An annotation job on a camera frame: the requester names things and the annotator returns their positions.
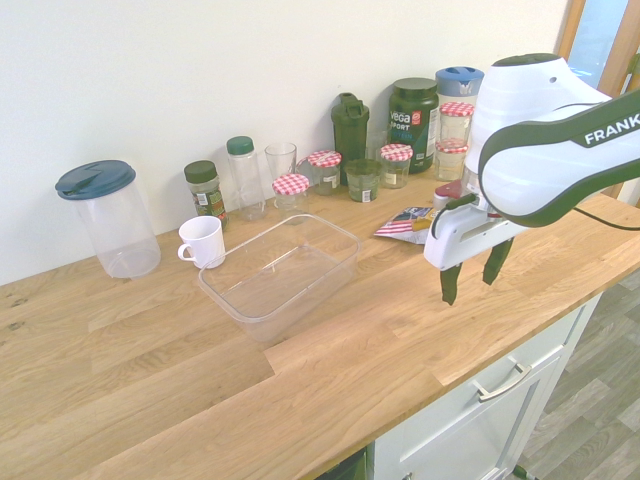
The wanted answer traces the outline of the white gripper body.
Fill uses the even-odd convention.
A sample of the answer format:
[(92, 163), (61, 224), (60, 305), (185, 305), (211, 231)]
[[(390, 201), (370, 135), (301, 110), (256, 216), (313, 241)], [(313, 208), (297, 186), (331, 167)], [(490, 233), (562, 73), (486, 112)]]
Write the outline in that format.
[(444, 271), (523, 232), (523, 227), (502, 217), (491, 217), (473, 203), (452, 202), (439, 211), (428, 232), (424, 257)]

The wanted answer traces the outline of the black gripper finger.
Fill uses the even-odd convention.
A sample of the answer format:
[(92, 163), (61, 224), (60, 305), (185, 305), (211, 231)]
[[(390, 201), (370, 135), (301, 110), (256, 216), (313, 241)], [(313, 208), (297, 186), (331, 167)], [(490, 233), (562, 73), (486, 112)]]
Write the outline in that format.
[(461, 265), (457, 264), (446, 270), (440, 271), (440, 284), (442, 300), (448, 305), (453, 305), (458, 293), (458, 278)]
[(483, 269), (483, 282), (487, 285), (492, 285), (496, 280), (502, 266), (504, 265), (510, 253), (513, 241), (514, 237), (509, 238), (508, 240), (495, 245), (491, 249), (491, 253)]

